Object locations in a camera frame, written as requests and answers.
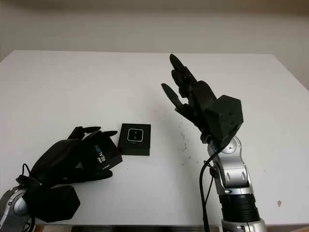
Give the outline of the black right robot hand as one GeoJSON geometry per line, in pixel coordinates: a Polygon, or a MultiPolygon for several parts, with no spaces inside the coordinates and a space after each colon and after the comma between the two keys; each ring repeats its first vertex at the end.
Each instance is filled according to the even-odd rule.
{"type": "Polygon", "coordinates": [[[211,135],[205,110],[216,100],[213,91],[206,82],[196,80],[174,54],[170,54],[169,60],[173,66],[171,76],[178,86],[179,94],[165,83],[161,84],[163,91],[175,106],[176,112],[191,121],[202,134],[211,135]]]}

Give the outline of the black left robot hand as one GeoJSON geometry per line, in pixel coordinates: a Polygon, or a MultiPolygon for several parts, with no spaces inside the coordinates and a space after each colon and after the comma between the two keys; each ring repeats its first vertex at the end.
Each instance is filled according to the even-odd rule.
{"type": "Polygon", "coordinates": [[[29,176],[45,187],[98,181],[112,177],[122,162],[111,137],[117,131],[75,127],[67,139],[53,144],[33,165],[29,176]]]}

